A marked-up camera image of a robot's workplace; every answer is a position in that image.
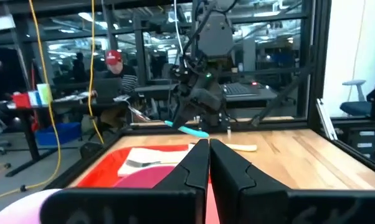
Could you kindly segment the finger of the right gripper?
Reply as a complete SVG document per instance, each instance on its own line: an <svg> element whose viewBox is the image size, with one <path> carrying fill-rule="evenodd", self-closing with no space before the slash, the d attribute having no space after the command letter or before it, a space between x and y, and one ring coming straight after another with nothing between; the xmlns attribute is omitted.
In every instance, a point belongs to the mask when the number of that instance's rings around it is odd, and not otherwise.
<svg viewBox="0 0 375 224"><path fill-rule="evenodd" d="M173 128L180 128L181 126L184 126L184 124L188 121L190 115L190 107L189 102L183 98L178 98L177 107L174 112L173 117Z"/></svg>

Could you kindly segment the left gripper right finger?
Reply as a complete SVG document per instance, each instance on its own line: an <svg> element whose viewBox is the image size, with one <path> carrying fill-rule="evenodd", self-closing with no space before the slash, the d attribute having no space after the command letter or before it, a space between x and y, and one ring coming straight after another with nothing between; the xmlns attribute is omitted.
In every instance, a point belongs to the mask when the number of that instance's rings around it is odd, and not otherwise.
<svg viewBox="0 0 375 224"><path fill-rule="evenodd" d="M217 139L210 177L220 223L375 223L375 190L295 190Z"/></svg>

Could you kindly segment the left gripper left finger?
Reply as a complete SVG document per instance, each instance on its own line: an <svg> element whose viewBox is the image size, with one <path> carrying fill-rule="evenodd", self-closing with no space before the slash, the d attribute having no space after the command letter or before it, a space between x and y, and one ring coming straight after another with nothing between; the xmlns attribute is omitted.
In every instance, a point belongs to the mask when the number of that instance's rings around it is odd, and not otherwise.
<svg viewBox="0 0 375 224"><path fill-rule="evenodd" d="M151 189L67 188L42 204L42 224L205 223L210 148L202 139Z"/></svg>

